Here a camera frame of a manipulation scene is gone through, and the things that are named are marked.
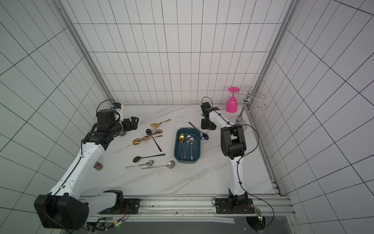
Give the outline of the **silver plain spoon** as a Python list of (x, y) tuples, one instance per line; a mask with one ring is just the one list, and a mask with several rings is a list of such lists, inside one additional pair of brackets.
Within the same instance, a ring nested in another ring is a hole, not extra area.
[(186, 143), (187, 143), (187, 145), (186, 145), (185, 152), (184, 152), (184, 154), (183, 154), (183, 159), (186, 158), (186, 153), (187, 153), (187, 149), (188, 149), (188, 145), (189, 145), (189, 143), (190, 143), (190, 140), (191, 140), (191, 135), (187, 135), (187, 137), (186, 137)]

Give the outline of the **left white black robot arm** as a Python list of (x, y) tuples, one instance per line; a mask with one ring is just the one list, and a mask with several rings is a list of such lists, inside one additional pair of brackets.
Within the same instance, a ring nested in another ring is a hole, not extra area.
[(46, 195), (39, 195), (34, 207), (47, 229), (78, 230), (87, 219), (103, 211), (119, 214), (125, 209), (123, 193), (107, 190), (86, 202), (79, 200), (82, 186), (115, 137), (138, 128), (138, 117), (125, 119), (118, 109), (96, 112), (97, 122), (81, 141), (71, 166)]

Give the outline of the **teal plastic storage box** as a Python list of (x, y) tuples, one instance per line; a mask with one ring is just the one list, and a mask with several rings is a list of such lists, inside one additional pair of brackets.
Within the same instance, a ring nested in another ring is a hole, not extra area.
[[(179, 137), (184, 134), (185, 137), (192, 136), (193, 143), (184, 141), (181, 143)], [(201, 156), (200, 132), (194, 128), (180, 128), (176, 132), (174, 145), (174, 158), (180, 163), (194, 164)]]

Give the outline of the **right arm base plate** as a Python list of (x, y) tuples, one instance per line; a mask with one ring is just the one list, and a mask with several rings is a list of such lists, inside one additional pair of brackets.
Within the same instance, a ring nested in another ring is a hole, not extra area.
[(212, 204), (215, 206), (216, 214), (255, 214), (254, 206), (251, 206), (251, 199), (247, 202), (229, 201), (228, 198), (213, 198)]

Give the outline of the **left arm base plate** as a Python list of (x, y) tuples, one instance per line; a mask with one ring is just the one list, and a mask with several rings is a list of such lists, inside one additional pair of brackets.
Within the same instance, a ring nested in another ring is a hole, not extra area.
[(125, 215), (138, 214), (140, 199), (122, 199), (116, 202), (114, 207), (101, 211), (100, 215)]

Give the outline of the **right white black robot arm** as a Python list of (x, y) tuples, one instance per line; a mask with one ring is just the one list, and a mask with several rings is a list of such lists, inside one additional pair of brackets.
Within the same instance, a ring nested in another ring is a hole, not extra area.
[(243, 175), (243, 163), (240, 160), (246, 151), (244, 129), (240, 124), (234, 124), (225, 118), (218, 107), (212, 107), (208, 102), (201, 104), (201, 128), (204, 130), (220, 129), (221, 151), (229, 162), (229, 202), (231, 206), (245, 205), (248, 193), (243, 188), (240, 177)]

